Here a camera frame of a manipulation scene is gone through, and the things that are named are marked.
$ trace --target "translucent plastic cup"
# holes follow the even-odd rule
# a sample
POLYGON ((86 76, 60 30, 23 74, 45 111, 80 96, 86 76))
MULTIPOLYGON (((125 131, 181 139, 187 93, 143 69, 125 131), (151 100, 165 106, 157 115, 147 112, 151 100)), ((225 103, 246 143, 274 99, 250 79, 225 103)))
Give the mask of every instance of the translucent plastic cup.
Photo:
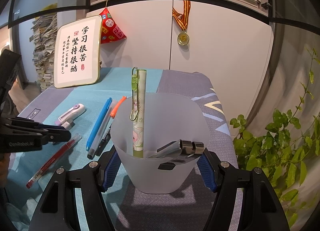
POLYGON ((118 109, 111 127, 111 139, 134 186, 148 194, 168 194, 185 181, 197 160, 159 170, 169 159, 147 159, 157 149, 179 139, 209 143, 210 131, 200 107, 191 99, 165 93, 147 93, 144 123, 144 158, 133 157, 132 98, 118 109))

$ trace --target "black pen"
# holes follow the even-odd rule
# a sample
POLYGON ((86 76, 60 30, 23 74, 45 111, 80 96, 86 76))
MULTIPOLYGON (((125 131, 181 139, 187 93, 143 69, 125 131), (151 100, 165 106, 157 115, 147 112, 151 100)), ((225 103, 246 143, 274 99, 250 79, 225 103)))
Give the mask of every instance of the black pen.
POLYGON ((96 156, 100 156, 102 154, 103 150, 106 148, 108 142, 110 141, 110 139, 111 139, 110 130, 111 130, 111 125, 110 125, 110 127, 108 129, 108 132, 102 138, 101 142, 98 145, 98 148, 97 148, 96 153, 95 153, 96 156))

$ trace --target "white cabinet door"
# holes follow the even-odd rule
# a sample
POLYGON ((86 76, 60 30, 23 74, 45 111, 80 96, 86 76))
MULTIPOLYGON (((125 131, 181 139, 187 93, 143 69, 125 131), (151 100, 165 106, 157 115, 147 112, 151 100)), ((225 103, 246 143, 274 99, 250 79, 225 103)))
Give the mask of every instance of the white cabinet door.
MULTIPOLYGON (((173 6, 183 13, 183 1, 174 0, 173 6)), ((206 75, 227 120, 248 115, 268 66, 271 27, 230 9, 191 2, 188 46, 178 45, 179 33, 173 20, 170 69, 206 75)))
MULTIPOLYGON (((102 10, 87 13, 87 17, 102 10)), ((101 45, 103 67, 169 69, 172 0, 130 2, 108 10, 127 39, 101 45)))

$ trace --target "orange pen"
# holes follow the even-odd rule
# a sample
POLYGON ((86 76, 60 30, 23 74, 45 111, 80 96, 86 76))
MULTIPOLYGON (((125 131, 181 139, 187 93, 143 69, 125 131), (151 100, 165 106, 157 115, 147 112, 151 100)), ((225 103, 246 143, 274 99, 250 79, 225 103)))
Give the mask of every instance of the orange pen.
POLYGON ((122 102, 123 102, 124 100, 126 100, 126 99, 127 99, 127 97, 122 97, 121 100, 118 102, 118 104, 116 104, 115 108, 111 111, 110 116, 112 117, 112 119, 115 118, 119 106, 120 106, 120 105, 122 104, 122 102))

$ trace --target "gold medal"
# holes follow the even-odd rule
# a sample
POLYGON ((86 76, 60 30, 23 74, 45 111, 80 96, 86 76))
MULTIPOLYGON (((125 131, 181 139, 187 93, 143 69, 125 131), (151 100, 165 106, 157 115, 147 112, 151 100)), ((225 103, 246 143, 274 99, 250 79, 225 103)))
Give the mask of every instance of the gold medal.
POLYGON ((183 14, 178 13, 175 9, 173 9, 172 11, 173 18, 176 20, 177 24, 182 29, 182 33, 178 35, 178 43, 181 46, 187 45, 190 41, 189 35, 185 31, 188 27, 191 2, 189 0, 184 0, 183 7, 183 14))
POLYGON ((186 34, 185 32, 182 32, 178 35, 178 43, 179 45, 181 46, 185 46, 189 43, 190 41, 190 38, 189 38, 189 35, 186 34))

